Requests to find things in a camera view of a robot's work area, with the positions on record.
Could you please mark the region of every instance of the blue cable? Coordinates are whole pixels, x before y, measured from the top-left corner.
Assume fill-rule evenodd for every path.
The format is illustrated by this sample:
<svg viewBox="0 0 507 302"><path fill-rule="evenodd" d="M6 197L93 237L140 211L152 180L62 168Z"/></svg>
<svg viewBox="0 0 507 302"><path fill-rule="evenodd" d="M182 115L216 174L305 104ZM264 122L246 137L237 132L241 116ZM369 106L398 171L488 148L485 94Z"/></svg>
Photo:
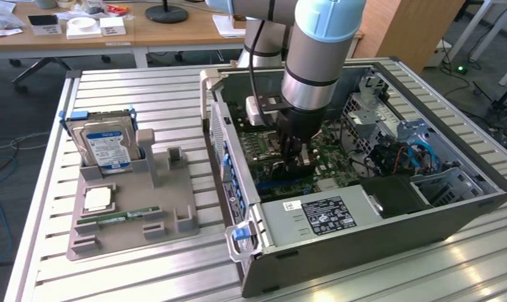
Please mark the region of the blue cable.
<svg viewBox="0 0 507 302"><path fill-rule="evenodd" d="M9 224L7 224L7 220L5 219L3 209L1 208L1 206L0 206L0 216L1 216L1 221L3 223L3 226L5 226L5 231L7 232L7 249L0 255L0 261L2 261L2 259L7 256L11 249L11 238L10 238Z"/></svg>
<svg viewBox="0 0 507 302"><path fill-rule="evenodd" d="M426 151L429 152L430 154L430 158L432 158L432 161L434 162L434 167L436 167L436 170L440 170L440 161L436 157L436 154L434 152L432 151L432 147L428 145L428 143L420 141L420 140L416 140L413 143L409 144L408 146L408 156L410 157L410 160L412 160L412 164L416 166L416 167L421 167L420 163L416 161L416 159L413 158L413 149L412 149L412 146L421 146L426 149Z"/></svg>
<svg viewBox="0 0 507 302"><path fill-rule="evenodd" d="M10 161L11 161L11 168L10 168L9 173L6 173L6 175L2 178L0 178L0 183L1 183L14 173L14 170L17 169L18 163L17 163L17 159L11 156L0 155L0 159L10 159Z"/></svg>

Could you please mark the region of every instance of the aluminum table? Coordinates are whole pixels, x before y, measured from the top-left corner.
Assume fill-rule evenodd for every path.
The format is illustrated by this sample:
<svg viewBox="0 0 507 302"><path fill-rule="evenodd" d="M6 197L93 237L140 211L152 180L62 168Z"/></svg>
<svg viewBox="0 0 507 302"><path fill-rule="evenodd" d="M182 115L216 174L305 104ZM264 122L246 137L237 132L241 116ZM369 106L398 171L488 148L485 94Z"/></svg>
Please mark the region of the aluminum table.
<svg viewBox="0 0 507 302"><path fill-rule="evenodd" d="M374 60L507 178L502 147L402 63ZM5 301L507 301L507 203L442 242L241 298L200 126L198 73L224 66L86 71L65 80L57 110L113 110L132 104L140 128L154 129L154 151L174 145L185 149L201 230L174 242L68 261L80 155L56 123ZM405 118L416 116L396 96L389 102Z"/></svg>

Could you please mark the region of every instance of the motherboard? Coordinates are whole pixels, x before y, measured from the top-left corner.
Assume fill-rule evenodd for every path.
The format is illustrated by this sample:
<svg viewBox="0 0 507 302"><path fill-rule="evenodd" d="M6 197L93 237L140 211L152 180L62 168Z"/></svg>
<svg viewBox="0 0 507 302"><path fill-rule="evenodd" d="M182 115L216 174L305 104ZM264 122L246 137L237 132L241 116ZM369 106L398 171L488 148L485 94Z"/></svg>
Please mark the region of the motherboard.
<svg viewBox="0 0 507 302"><path fill-rule="evenodd" d="M272 176L284 165L276 131L249 128L238 132L238 139L262 202L345 187L360 177L328 124L310 139L308 153L314 156L314 173L292 180L274 181Z"/></svg>

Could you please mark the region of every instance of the wooden desk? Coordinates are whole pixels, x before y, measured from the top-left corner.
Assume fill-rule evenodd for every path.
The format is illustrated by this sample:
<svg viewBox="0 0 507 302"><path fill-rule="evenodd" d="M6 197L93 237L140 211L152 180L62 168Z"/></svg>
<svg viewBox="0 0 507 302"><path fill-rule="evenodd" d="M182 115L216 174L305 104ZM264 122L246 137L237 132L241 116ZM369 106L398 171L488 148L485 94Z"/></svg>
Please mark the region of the wooden desk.
<svg viewBox="0 0 507 302"><path fill-rule="evenodd" d="M212 14L208 11L184 7L188 19L176 24L160 24L145 18L145 9L154 3L134 3L134 45L190 45L242 43L242 38L222 38L213 25Z"/></svg>
<svg viewBox="0 0 507 302"><path fill-rule="evenodd" d="M17 3L14 15L27 25L22 33L0 37L0 59L68 57L81 55L108 55L130 53L136 67L146 68L145 55L149 52L174 52L189 50L241 49L242 38L222 38L212 21L212 14L196 8L184 7L189 18L177 24L160 24L145 18L145 9L156 3L129 3L132 20L125 20L126 35L101 38L68 40L65 34L34 36L29 28L27 15L53 14L68 9L39 9L34 3ZM62 32L65 21L61 20ZM356 47L362 33L358 32L352 43Z"/></svg>
<svg viewBox="0 0 507 302"><path fill-rule="evenodd" d="M464 0L368 0L353 57L397 57L421 72Z"/></svg>
<svg viewBox="0 0 507 302"><path fill-rule="evenodd" d="M14 7L14 15L26 24L22 28L22 33L11 36L0 36L0 50L49 50L62 48L98 48L106 47L106 43L132 42L134 41L134 21L124 20L126 35L121 36L104 36L101 38L68 40L66 39L66 25L65 20L61 23L61 35L35 36L30 29L27 16L38 14L53 14L61 11L68 11L65 8L39 9L34 3L17 3Z"/></svg>

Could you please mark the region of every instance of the cable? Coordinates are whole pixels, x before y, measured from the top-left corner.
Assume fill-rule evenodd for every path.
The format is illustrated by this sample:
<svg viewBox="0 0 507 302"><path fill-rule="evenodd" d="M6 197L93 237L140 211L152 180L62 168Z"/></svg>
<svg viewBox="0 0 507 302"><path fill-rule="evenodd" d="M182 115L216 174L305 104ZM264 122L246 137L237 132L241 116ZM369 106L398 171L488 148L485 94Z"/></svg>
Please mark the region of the cable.
<svg viewBox="0 0 507 302"><path fill-rule="evenodd" d="M373 167L370 167L369 165L365 165L362 162L358 162L357 160L354 160L353 158L348 158L348 162L352 164L358 164L360 166L362 166L364 168L366 168L366 170L370 170L373 173L376 173L376 169Z"/></svg>
<svg viewBox="0 0 507 302"><path fill-rule="evenodd" d="M390 172L390 174L394 174L394 172L397 171L398 159L401 157L401 151L402 151L402 149L405 149L405 147L406 146L402 146L402 147L398 148L397 158L394 159L393 171Z"/></svg>
<svg viewBox="0 0 507 302"><path fill-rule="evenodd" d="M461 81L465 83L464 86L460 86L460 87L457 87L457 88L454 88L454 89L446 91L446 92L442 94L442 96L444 96L444 98L445 98L445 97L446 97L450 93L453 93L454 91L458 91L458 90L461 90L461 89L464 89L464 88L468 88L468 87L469 87L469 82L468 82L464 78L461 78L461 77L458 77L457 75L453 75L453 74L452 74L450 59L449 59L449 56L446 55L445 44L444 44L444 37L441 37L441 47L442 47L442 50L444 50L444 53L445 53L444 58L446 59L446 66L448 66L449 68L445 67L444 61L441 61L442 66L440 67L440 72L444 73L444 74L446 74L449 77L454 77L454 78L457 78L458 80L461 80Z"/></svg>
<svg viewBox="0 0 507 302"><path fill-rule="evenodd" d="M2 148L7 148L7 147L10 147L10 148L14 149L14 144L18 145L18 142L23 141L25 139L31 138L31 137L38 137L38 136L41 136L41 135L49 135L49 134L50 134L50 132L46 131L46 132L35 132L35 133L30 133L30 134L27 134L27 135L23 135L22 137L17 137L17 138L14 138L14 139L10 140L10 143L9 143L9 144L6 144L6 145L1 145L1 146L0 146L0 149L2 149ZM42 145L33 146L33 147L26 147L26 148L15 147L15 149L17 149L17 150L33 150L33 149L42 148L42 147L45 147L45 146L46 146L46 144L44 143Z"/></svg>
<svg viewBox="0 0 507 302"><path fill-rule="evenodd" d="M254 105L257 107L258 116L261 117L262 125L269 126L270 123L268 122L266 117L262 114L261 105L258 103L257 85L254 84L254 75L253 75L253 53L254 53L254 47L257 45L258 37L261 36L262 27L264 27L264 20L261 20L261 24L258 25L257 33L254 34L254 38L253 38L253 42L252 42L252 51L249 52L248 70L249 70L249 83L252 84Z"/></svg>
<svg viewBox="0 0 507 302"><path fill-rule="evenodd" d="M0 138L0 140L11 140L11 139L10 138ZM18 143L15 144L14 152L10 155L10 157L15 157L17 154L18 154ZM7 166L9 163L10 163L10 160L5 161L3 165L0 167L0 172Z"/></svg>
<svg viewBox="0 0 507 302"><path fill-rule="evenodd" d="M490 24L486 25L486 27L485 27L486 30L485 30L484 34L478 37L477 41L474 42L474 45L473 45L472 49L469 49L469 51L468 51L468 54L466 54L466 61L468 61L470 64L476 64L476 65L477 65L477 67L472 66L472 68L476 69L476 70L480 70L480 65L478 65L478 63L477 63L476 61L473 61L469 57L472 56L472 52L473 52L474 48L477 47L480 40L481 40L481 39L485 37L485 35L489 33L489 31L492 30L492 28L493 28L494 25L496 25L496 22L497 22L498 18L501 18L502 14L505 14L505 13L507 13L507 8L505 8L504 11L501 12L501 14L498 14L496 20L494 20Z"/></svg>
<svg viewBox="0 0 507 302"><path fill-rule="evenodd" d="M10 249L11 249L11 237L10 237L7 220L5 219L5 213L3 213L3 209L1 208L1 206L0 206L0 217L1 217L1 221L3 223L5 232L7 234L7 248L5 249L5 252L0 255L0 261L2 261L2 259L7 256Z"/></svg>
<svg viewBox="0 0 507 302"><path fill-rule="evenodd" d="M6 175L2 178L0 178L0 183L1 183L14 173L14 170L17 169L17 159L6 155L0 155L0 159L9 159L10 160L9 162L11 162L10 171L6 173Z"/></svg>
<svg viewBox="0 0 507 302"><path fill-rule="evenodd" d="M161 55L158 55L156 52L150 52L152 55L157 55L158 57L162 57L168 54L168 52L164 52Z"/></svg>
<svg viewBox="0 0 507 302"><path fill-rule="evenodd" d="M368 159L370 159L369 157L364 157L362 158L362 164L365 165L365 166L368 166Z"/></svg>
<svg viewBox="0 0 507 302"><path fill-rule="evenodd" d="M413 165L416 167L420 167L420 163L413 158L413 149L412 149L412 146L421 146L422 148L426 149L426 151L430 154L430 158L433 159L436 170L438 170L440 169L440 161L438 161L437 156L436 156L436 154L434 154L434 152L432 150L432 147L428 145L428 143L425 143L425 142L422 142L420 140L416 140L413 143L410 143L408 145L408 156L410 157L410 162L413 163Z"/></svg>
<svg viewBox="0 0 507 302"><path fill-rule="evenodd" d="M13 261L0 262L0 266L11 266L11 265L14 265Z"/></svg>
<svg viewBox="0 0 507 302"><path fill-rule="evenodd" d="M484 118L481 118L480 116L476 116L473 113L469 113L469 112L466 112L466 111L464 111L464 110L461 110L461 109L458 109L458 111L460 111L461 113L464 113L464 115L465 115L468 118L477 118L477 119L480 119L480 120L484 122L484 124L488 126L488 128L497 128L496 126L492 126Z"/></svg>

